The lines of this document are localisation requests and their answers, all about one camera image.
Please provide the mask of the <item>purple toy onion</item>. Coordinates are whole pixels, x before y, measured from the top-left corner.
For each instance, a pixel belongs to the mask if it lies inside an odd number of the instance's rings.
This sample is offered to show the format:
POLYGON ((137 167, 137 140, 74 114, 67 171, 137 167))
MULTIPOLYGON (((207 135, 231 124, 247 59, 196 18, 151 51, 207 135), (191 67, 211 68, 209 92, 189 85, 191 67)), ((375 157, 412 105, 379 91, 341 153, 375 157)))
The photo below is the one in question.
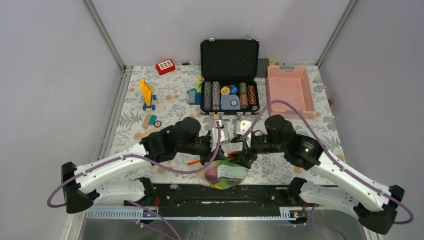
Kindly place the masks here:
POLYGON ((207 169, 204 172, 204 178, 209 182, 217 182, 219 180, 218 178, 218 169, 217 168, 210 168, 207 169))

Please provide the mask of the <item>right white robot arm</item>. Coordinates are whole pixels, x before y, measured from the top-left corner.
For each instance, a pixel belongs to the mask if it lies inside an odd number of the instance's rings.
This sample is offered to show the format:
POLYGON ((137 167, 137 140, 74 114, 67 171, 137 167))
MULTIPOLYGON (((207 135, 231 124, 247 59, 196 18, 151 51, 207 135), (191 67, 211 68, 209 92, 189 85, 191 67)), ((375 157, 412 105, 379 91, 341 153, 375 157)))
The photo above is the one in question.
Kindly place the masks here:
POLYGON ((377 234, 389 232, 405 194, 403 188, 366 177, 322 147, 316 139, 297 133, 292 123, 281 115, 268 117, 264 125, 266 133, 255 135, 251 121, 235 123, 232 142, 242 143, 237 163, 250 167, 259 154, 283 153, 293 166, 327 178, 338 187, 325 187, 295 177, 286 189, 291 205, 330 207, 354 217, 363 227, 377 234))

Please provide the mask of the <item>green white bok choy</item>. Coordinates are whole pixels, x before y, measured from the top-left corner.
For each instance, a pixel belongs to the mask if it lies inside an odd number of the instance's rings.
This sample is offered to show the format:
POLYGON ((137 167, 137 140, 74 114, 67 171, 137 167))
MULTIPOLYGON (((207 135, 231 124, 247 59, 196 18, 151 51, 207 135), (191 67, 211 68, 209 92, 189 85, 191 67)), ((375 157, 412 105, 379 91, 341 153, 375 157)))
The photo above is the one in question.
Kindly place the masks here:
POLYGON ((226 190, 239 185, 247 176, 249 169, 229 160, 214 161, 212 168, 216 168, 218 181, 210 182, 215 188, 226 190))

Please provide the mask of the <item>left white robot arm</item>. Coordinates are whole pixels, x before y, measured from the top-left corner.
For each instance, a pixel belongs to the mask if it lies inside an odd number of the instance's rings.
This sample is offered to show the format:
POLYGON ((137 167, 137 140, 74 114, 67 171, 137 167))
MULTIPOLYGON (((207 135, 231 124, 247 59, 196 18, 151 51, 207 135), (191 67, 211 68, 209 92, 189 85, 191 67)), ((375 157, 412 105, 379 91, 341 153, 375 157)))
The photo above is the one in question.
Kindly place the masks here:
POLYGON ((223 142, 228 140, 228 130, 217 120, 212 129, 200 136, 200 123, 186 117, 159 131, 142 138, 132 147, 94 163, 76 165, 73 162, 61 166, 61 190, 68 214, 76 214, 99 202, 139 201, 148 206, 155 200, 155 192, 148 180, 113 182, 122 174, 149 166, 157 166, 170 172, 184 174, 163 163, 177 154, 199 156, 210 164, 218 158, 223 142))

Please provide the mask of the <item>clear orange-zip bag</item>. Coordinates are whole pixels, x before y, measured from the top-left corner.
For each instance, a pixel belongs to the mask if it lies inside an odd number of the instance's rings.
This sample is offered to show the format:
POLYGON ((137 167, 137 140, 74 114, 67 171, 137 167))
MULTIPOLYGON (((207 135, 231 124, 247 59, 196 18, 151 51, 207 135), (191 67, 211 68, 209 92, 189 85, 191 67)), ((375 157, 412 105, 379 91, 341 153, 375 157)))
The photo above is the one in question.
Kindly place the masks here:
POLYGON ((242 152, 239 150, 226 153, 220 150, 209 163, 213 154, 211 152, 186 164, 191 171, 202 169, 195 174, 201 184, 218 190, 227 190, 241 184, 249 172, 242 152))

